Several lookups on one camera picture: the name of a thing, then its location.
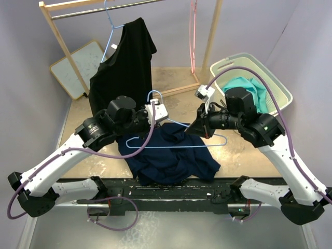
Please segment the navy blue t shirt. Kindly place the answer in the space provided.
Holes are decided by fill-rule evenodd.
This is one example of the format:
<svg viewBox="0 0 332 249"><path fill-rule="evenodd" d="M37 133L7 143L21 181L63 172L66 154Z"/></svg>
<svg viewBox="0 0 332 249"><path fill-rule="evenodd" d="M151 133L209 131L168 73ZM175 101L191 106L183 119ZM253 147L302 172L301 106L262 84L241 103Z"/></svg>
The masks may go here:
<svg viewBox="0 0 332 249"><path fill-rule="evenodd" d="M164 123L156 128L147 146L205 145L202 138L186 134L185 127ZM207 147L188 149L146 149L125 160L133 177L142 185L176 184L190 176L213 180L220 164Z"/></svg>

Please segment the teal t shirt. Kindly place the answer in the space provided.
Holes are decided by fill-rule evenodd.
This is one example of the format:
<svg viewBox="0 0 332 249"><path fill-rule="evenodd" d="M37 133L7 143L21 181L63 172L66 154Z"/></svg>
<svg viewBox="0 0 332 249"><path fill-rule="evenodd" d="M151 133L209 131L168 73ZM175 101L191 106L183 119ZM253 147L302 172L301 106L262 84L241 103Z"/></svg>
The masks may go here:
<svg viewBox="0 0 332 249"><path fill-rule="evenodd" d="M236 87L242 87L252 94L254 104L259 113L268 113L266 105L267 90L259 81L255 78L235 77L222 87L222 91L226 93L227 90Z"/></svg>

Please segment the pink wire hanger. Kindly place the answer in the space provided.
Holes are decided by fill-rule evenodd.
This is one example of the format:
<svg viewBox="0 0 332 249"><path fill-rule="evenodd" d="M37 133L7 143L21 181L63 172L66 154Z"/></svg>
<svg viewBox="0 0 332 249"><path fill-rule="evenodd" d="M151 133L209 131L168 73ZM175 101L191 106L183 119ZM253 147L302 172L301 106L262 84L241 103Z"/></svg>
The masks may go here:
<svg viewBox="0 0 332 249"><path fill-rule="evenodd" d="M196 18L197 18L197 3L198 1L190 1L189 10L189 57L191 73L194 74L196 70Z"/></svg>

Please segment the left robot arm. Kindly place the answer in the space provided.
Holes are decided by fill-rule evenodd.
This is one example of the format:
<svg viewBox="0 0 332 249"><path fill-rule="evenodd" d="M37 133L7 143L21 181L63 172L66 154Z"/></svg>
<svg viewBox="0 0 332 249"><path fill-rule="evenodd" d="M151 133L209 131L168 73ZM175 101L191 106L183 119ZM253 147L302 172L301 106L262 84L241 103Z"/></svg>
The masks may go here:
<svg viewBox="0 0 332 249"><path fill-rule="evenodd" d="M149 100L139 111L135 108L136 103L132 98L117 97L110 101L106 109L86 119L61 147L40 164L23 173L11 173L8 181L15 193L9 201L7 217L11 220L20 218L11 214L14 200L18 200L24 213L31 217L39 217L56 205L74 200L92 200L94 203L105 201L107 187L99 177L68 183L58 180L91 155L113 159L113 155L103 154L100 150L119 136L147 135L139 149L123 158L139 154L149 142L155 125L166 119L168 112L158 99Z"/></svg>

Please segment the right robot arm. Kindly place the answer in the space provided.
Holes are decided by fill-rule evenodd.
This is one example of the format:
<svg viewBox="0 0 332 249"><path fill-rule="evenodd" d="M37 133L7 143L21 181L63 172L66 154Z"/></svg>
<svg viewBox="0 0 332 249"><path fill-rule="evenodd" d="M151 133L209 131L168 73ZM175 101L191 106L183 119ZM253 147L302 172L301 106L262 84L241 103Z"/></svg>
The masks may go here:
<svg viewBox="0 0 332 249"><path fill-rule="evenodd" d="M266 203L281 210L296 225L317 220L331 201L331 188L322 184L304 162L296 158L284 127L274 116L258 113L252 94L244 88L228 90L226 107L219 110L216 110L217 104L211 102L214 92L205 85L195 92L204 102L186 132L209 139L215 130L237 130L245 141L269 159L286 182L286 185L269 185L241 176L230 186L232 200Z"/></svg>

